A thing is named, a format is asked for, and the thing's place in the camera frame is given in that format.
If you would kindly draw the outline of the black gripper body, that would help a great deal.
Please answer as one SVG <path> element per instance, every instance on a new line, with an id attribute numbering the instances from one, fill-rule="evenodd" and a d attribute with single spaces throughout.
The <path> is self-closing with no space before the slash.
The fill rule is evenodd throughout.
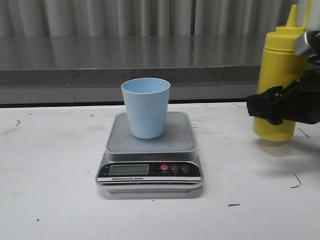
<path id="1" fill-rule="evenodd" d="M 304 72 L 303 78 L 294 82 L 297 85 L 297 96 L 294 106 L 295 122 L 317 124 L 320 122 L 320 70 L 313 69 Z"/>

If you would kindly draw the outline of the black gripper finger gripping bottle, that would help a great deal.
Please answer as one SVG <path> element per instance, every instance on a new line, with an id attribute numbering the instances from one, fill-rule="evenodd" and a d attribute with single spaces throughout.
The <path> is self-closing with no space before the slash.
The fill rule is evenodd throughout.
<path id="1" fill-rule="evenodd" d="M 280 125 L 284 120 L 303 122 L 300 110 L 300 89 L 303 80 L 297 79 L 289 86 L 274 86 L 263 93 L 248 96 L 246 107 L 248 114 L 267 120 L 271 125 Z"/>

